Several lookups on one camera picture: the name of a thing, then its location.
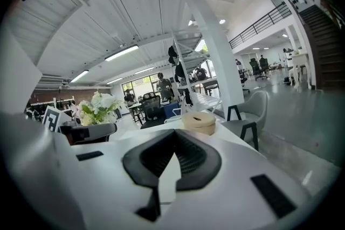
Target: office chair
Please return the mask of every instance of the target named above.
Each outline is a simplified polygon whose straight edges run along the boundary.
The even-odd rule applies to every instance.
[[[264,62],[261,62],[261,61],[260,61],[260,66],[261,66],[261,69],[264,70],[264,71],[269,70],[269,68],[270,68],[270,67],[268,66],[268,61],[267,61],[267,59],[265,59]]]
[[[143,98],[143,100],[147,100],[147,99],[153,98],[155,96],[156,96],[156,94],[154,92],[149,92],[149,93],[145,93],[142,98]]]
[[[141,107],[145,113],[145,123],[140,129],[151,128],[164,124],[166,120],[164,110],[161,109],[161,97],[159,95],[143,100]]]
[[[255,59],[251,59],[249,64],[253,68],[253,75],[259,75],[258,77],[255,77],[255,81],[259,78],[267,78],[267,76],[263,76],[262,72],[264,71],[263,69],[260,69],[258,62]]]

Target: fluorescent light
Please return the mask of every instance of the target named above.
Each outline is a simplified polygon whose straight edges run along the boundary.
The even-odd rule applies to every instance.
[[[119,80],[122,80],[122,78],[118,78],[118,79],[116,79],[116,80],[113,80],[113,81],[107,82],[107,85],[110,85],[111,83],[116,82],[116,81],[119,81]]]
[[[111,55],[111,56],[108,57],[108,58],[105,58],[105,60],[106,60],[106,61],[111,61],[111,60],[113,60],[113,59],[115,59],[115,58],[117,58],[117,57],[119,57],[119,56],[121,56],[121,55],[127,54],[127,53],[129,53],[129,52],[131,52],[131,51],[134,51],[134,50],[137,50],[137,49],[139,49],[139,47],[138,47],[137,45],[134,45],[134,46],[132,46],[132,47],[129,47],[129,48],[127,48],[127,49],[125,49],[125,50],[119,52],[119,53],[116,53],[116,54],[114,54],[114,55]]]
[[[71,82],[78,81],[82,76],[86,75],[87,73],[88,73],[88,70],[84,70],[78,76],[76,76]]]
[[[152,70],[152,69],[154,69],[154,67],[146,68],[146,69],[144,69],[144,70],[135,72],[135,74],[139,74],[139,73],[141,73],[141,72],[145,72],[145,71]]]

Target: brick wall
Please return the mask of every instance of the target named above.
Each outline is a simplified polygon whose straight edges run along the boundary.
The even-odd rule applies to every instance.
[[[55,97],[57,100],[71,99],[74,96],[75,104],[79,104],[82,100],[91,101],[93,94],[96,92],[96,89],[84,89],[84,90],[74,90],[67,89],[61,90],[60,93],[58,90],[34,90],[30,97],[30,103],[37,102],[49,102],[53,101]],[[108,93],[110,94],[110,89],[99,89],[99,93]]]

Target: staircase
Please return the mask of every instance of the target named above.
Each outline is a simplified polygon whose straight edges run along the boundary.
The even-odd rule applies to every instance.
[[[301,11],[300,16],[311,30],[318,60],[315,70],[319,68],[321,89],[345,88],[345,45],[340,29],[316,5]]]

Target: black rubber pad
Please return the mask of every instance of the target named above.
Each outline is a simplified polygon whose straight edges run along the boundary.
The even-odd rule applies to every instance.
[[[251,177],[251,180],[278,218],[282,218],[296,209],[266,175],[254,176]]]
[[[92,151],[92,152],[87,152],[86,154],[76,155],[76,157],[79,161],[84,161],[84,160],[92,159],[92,158],[99,157],[102,155],[103,153],[100,151]]]

